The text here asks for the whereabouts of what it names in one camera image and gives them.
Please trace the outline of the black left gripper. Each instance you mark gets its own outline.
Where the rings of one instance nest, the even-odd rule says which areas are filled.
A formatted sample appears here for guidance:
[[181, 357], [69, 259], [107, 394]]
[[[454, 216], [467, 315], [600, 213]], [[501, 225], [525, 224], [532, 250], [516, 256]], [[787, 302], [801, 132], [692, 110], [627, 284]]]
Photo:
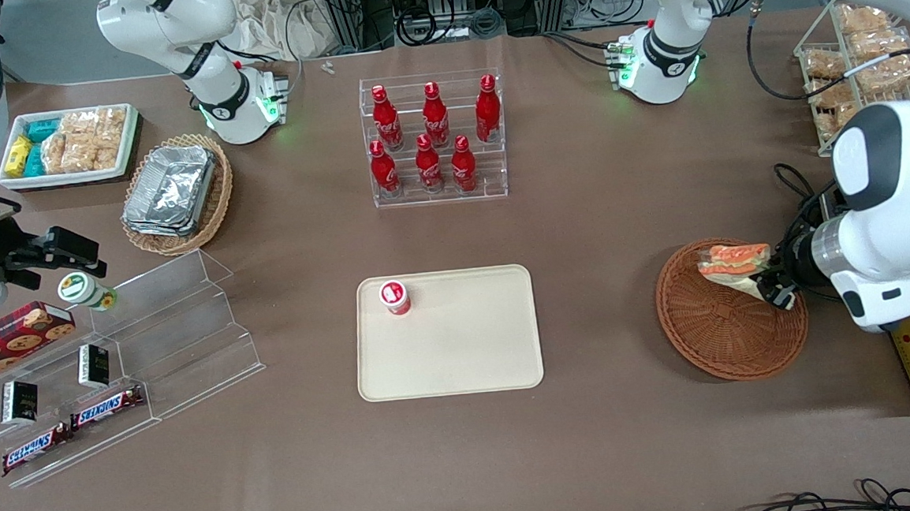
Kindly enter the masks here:
[[816, 228], [792, 229], [772, 247], [770, 270], [755, 275], [755, 290], [766, 304], [791, 311], [799, 288], [821, 287], [820, 269], [811, 250]]

